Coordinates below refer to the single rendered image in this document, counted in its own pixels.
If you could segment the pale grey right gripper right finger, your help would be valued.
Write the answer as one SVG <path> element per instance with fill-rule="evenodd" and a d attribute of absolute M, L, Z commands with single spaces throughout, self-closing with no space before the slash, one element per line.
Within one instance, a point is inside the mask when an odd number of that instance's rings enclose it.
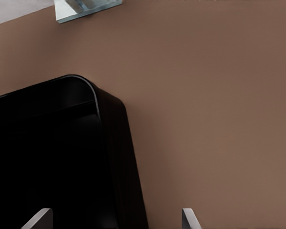
<path fill-rule="evenodd" d="M 182 229 L 202 229 L 191 208 L 182 208 Z"/>

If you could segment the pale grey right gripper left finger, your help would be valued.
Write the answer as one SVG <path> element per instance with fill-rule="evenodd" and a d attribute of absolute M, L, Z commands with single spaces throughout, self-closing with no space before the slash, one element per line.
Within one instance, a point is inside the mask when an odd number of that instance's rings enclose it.
<path fill-rule="evenodd" d="M 53 229 L 53 210 L 42 208 L 21 229 Z"/>

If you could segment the black rectangular tray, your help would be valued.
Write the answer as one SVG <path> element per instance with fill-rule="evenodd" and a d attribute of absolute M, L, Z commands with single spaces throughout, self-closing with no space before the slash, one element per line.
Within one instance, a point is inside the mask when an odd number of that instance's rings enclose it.
<path fill-rule="evenodd" d="M 0 96 L 0 229 L 148 229 L 123 102 L 78 75 Z"/>

